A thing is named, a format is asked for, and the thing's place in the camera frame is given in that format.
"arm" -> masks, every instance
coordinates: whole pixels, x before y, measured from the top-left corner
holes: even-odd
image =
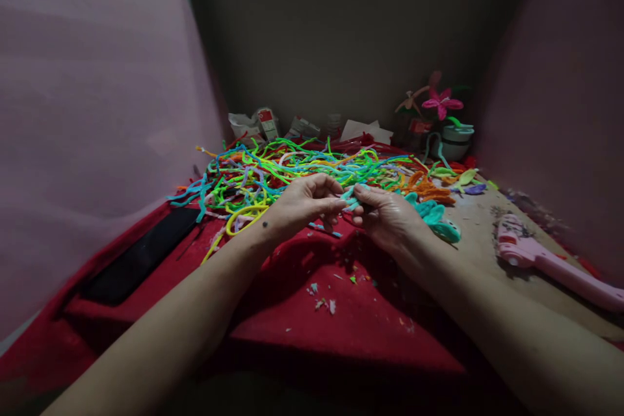
[[[530,410],[624,414],[622,352],[477,270],[402,197],[366,192],[356,196],[376,210],[357,210],[354,221],[439,302]]]
[[[293,182],[261,221],[239,233],[125,332],[44,415],[151,413],[212,354],[262,263],[284,240],[345,206],[325,174]]]

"glue gun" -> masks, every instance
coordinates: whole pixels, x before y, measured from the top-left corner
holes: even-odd
[[[523,235],[524,225],[514,214],[499,222],[499,254],[510,265],[536,267],[589,302],[610,312],[624,312],[624,289],[618,289],[583,273]]]

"pipe cleaner flower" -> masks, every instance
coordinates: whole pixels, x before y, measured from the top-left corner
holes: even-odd
[[[437,107],[437,116],[440,122],[447,117],[447,109],[461,109],[463,103],[457,99],[450,98],[450,88],[442,91],[442,94],[438,95],[434,87],[429,88],[429,100],[422,103],[422,107],[425,109],[431,109]]]

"small pot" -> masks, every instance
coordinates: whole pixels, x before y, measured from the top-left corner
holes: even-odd
[[[447,161],[458,161],[470,148],[470,139],[475,133],[471,125],[447,125],[442,129],[442,155]],[[432,145],[432,153],[439,157],[440,140],[437,138]]]

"gray wall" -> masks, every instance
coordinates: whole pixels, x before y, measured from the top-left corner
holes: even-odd
[[[435,68],[475,84],[517,0],[198,0],[227,104],[391,121]]]
[[[0,18],[2,339],[223,132],[187,0],[0,0]]]
[[[479,166],[569,226],[563,241],[624,287],[624,0],[525,0],[475,110]]]

